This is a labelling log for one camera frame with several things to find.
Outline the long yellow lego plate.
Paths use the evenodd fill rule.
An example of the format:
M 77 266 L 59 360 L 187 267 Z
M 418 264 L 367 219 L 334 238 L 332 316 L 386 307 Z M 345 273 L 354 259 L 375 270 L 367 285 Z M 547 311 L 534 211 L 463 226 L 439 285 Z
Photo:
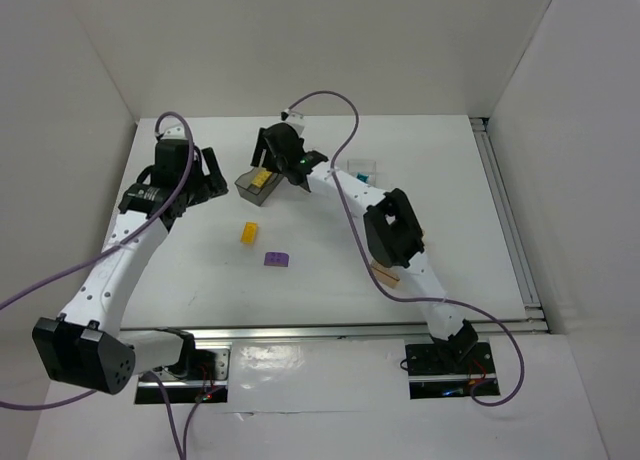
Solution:
M 262 189 L 268 183 L 272 175 L 272 172 L 262 169 L 253 177 L 251 185 L 258 189 Z

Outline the yellow 2x4 lego brick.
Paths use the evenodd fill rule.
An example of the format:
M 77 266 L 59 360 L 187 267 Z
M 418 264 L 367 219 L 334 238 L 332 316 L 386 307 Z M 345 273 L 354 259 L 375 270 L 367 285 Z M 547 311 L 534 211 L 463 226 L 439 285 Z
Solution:
M 255 222 L 246 222 L 243 228 L 240 241 L 245 245 L 253 245 L 256 242 L 259 225 Z

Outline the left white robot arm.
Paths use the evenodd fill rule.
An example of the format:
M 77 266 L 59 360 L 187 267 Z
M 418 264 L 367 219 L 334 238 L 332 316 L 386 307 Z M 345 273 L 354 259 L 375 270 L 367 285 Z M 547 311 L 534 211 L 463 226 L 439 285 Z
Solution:
M 54 381 L 115 395 L 149 371 L 184 379 L 205 357 L 183 330 L 121 332 L 131 295 L 175 222 L 228 192 L 213 149 L 196 147 L 186 123 L 158 130 L 156 138 L 154 162 L 124 192 L 102 258 L 57 317 L 41 318 L 33 328 Z

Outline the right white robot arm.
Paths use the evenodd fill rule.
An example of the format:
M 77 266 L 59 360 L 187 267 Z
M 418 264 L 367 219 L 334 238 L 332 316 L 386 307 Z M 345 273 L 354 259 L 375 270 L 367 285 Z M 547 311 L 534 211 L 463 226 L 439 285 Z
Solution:
M 258 130 L 251 160 L 283 175 L 291 184 L 326 197 L 344 198 L 348 219 L 363 243 L 365 261 L 397 275 L 415 297 L 440 357 L 459 364 L 474 348 L 478 335 L 429 265 L 423 230 L 404 191 L 384 191 L 333 167 L 328 157 L 303 148 L 303 127 L 290 122 Z

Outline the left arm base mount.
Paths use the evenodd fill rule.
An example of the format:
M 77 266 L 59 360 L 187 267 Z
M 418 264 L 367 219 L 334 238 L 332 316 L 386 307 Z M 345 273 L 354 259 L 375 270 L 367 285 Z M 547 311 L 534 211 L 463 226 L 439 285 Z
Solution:
M 230 357 L 228 347 L 197 350 L 185 373 L 163 367 L 156 374 L 172 404 L 222 404 L 228 400 Z

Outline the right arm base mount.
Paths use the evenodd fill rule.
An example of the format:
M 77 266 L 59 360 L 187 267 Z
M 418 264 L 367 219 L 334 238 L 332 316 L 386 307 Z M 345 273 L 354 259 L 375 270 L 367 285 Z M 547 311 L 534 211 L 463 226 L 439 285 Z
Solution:
M 499 396 L 492 350 L 480 342 L 460 364 L 446 364 L 435 344 L 406 344 L 400 368 L 408 375 L 411 400 L 469 397 L 476 388 L 477 397 Z

